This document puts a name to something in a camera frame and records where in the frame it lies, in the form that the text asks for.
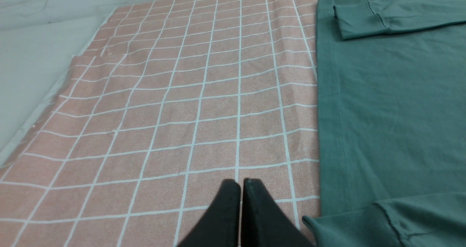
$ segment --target green sweatshirt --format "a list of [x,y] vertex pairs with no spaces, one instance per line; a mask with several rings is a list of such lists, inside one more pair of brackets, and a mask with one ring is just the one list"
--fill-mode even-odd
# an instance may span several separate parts
[[466,246],[466,0],[320,0],[319,247]]

